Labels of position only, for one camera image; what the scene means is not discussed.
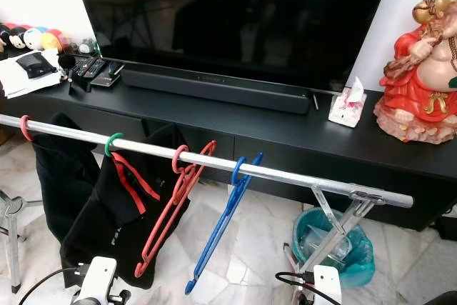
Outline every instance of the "black cloth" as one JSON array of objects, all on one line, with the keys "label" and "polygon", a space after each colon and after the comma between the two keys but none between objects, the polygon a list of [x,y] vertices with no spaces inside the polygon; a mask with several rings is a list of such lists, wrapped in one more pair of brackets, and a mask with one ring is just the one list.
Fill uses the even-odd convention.
[{"label": "black cloth", "polygon": [[[145,143],[177,148],[184,144],[184,139],[179,130],[172,125],[156,132]],[[76,266],[78,262],[90,263],[95,256],[111,257],[117,260],[117,276],[132,286],[147,289],[154,280],[155,258],[140,278],[134,276],[134,271],[136,265],[142,261],[141,252],[144,244],[171,198],[179,175],[172,171],[170,159],[133,151],[118,150],[116,153],[124,157],[139,172],[160,195],[160,201],[144,192],[138,180],[125,169],[126,180],[135,189],[146,208],[146,212],[140,214],[130,193],[120,181],[113,159],[105,156],[94,192],[62,242],[62,266]],[[167,237],[176,228],[188,206],[187,199]],[[79,282],[69,274],[64,275],[66,286]]]},{"label": "black cloth", "polygon": [[[64,114],[55,114],[51,124],[80,129]],[[91,153],[96,145],[60,136],[34,137],[36,172],[41,184],[46,222],[62,242],[89,199],[100,168]]]},{"label": "black cloth", "polygon": [[430,300],[426,305],[456,305],[457,291],[450,291],[441,294],[438,298]]}]

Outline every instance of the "red laughing buddha statue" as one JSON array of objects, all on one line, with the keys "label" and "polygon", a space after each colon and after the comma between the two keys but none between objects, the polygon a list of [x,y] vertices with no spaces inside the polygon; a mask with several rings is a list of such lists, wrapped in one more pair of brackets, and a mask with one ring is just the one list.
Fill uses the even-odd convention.
[{"label": "red laughing buddha statue", "polygon": [[439,144],[457,132],[457,1],[423,0],[413,17],[421,26],[395,43],[374,114],[403,142]]}]

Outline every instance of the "metal stand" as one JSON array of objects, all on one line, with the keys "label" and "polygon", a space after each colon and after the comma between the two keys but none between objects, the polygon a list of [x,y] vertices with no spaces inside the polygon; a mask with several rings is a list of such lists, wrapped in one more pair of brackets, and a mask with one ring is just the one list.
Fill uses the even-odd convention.
[{"label": "metal stand", "polygon": [[18,242],[24,242],[26,238],[17,234],[17,216],[29,206],[42,205],[43,201],[26,201],[17,196],[11,199],[2,190],[0,190],[0,205],[4,211],[3,216],[6,219],[7,229],[1,228],[0,233],[8,235],[8,261],[11,274],[11,292],[17,293],[21,288],[21,278],[19,274],[19,250]]},{"label": "metal stand", "polygon": [[[292,269],[295,273],[303,273],[305,271],[313,271],[313,267],[317,264],[320,264],[328,254],[336,247],[336,245],[344,238],[346,233],[350,232],[357,223],[373,208],[375,205],[384,205],[385,201],[379,196],[373,196],[371,194],[355,191],[349,194],[349,198],[353,199],[351,205],[344,212],[341,220],[336,220],[336,217],[333,211],[330,209],[330,206],[327,204],[325,197],[318,187],[312,186],[316,198],[318,199],[319,204],[321,205],[324,213],[326,214],[328,220],[332,223],[332,230],[327,234],[327,236],[322,240],[319,247],[312,253],[305,264],[300,267],[298,262],[294,259],[293,252],[288,244],[284,244],[283,250],[287,256],[289,263],[292,265]],[[292,305],[298,305],[301,294],[309,296],[305,290],[296,286],[293,298]]]}]

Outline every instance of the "plush toy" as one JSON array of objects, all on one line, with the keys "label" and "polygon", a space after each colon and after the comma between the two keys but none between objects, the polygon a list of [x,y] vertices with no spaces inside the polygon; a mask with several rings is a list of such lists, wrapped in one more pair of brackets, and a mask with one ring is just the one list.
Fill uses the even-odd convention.
[{"label": "plush toy", "polygon": [[64,51],[69,45],[68,39],[56,29],[50,29],[41,35],[41,45],[43,49],[57,48],[59,53]]},{"label": "plush toy", "polygon": [[5,46],[10,44],[9,43],[9,34],[15,26],[16,26],[16,24],[13,24],[13,23],[0,24],[0,39],[3,41]]},{"label": "plush toy", "polygon": [[35,26],[34,28],[27,30],[24,34],[24,42],[26,43],[27,48],[31,50],[42,50],[41,35],[47,30],[47,28],[42,26]]},{"label": "plush toy", "polygon": [[29,25],[18,25],[15,26],[9,33],[9,41],[17,49],[24,49],[26,44],[24,42],[24,34],[30,29]]},{"label": "plush toy", "polygon": [[0,38],[0,53],[3,53],[5,51],[6,43],[3,42],[3,39]]},{"label": "plush toy", "polygon": [[78,44],[71,42],[69,46],[66,47],[67,54],[77,54],[78,53]]}]

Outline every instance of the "red strap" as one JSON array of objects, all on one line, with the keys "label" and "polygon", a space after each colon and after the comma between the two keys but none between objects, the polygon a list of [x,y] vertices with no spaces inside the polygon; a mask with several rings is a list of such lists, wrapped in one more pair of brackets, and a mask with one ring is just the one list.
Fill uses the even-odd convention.
[{"label": "red strap", "polygon": [[149,186],[149,184],[146,182],[146,180],[144,180],[141,177],[140,173],[132,165],[130,165],[130,163],[127,162],[127,160],[125,160],[124,157],[122,157],[121,155],[119,155],[117,153],[114,153],[114,152],[111,152],[111,154],[113,155],[113,159],[114,159],[115,162],[117,161],[117,162],[120,162],[121,164],[125,165],[125,167],[127,167],[129,169],[129,171],[131,171],[134,174],[134,176],[136,177],[136,179],[140,183],[141,187],[143,187],[144,191],[147,194],[149,194],[150,196],[152,196],[156,200],[160,200],[160,195],[158,195],[152,189],[152,187]]},{"label": "red strap", "polygon": [[130,193],[131,197],[135,201],[135,205],[138,208],[138,211],[140,214],[143,214],[146,212],[146,208],[144,207],[143,202],[141,201],[140,197],[138,194],[135,192],[135,190],[129,185],[126,176],[124,175],[124,165],[122,164],[117,164],[116,162],[114,163],[114,166],[116,166],[117,174],[119,175],[119,180],[121,180],[122,186]]}]

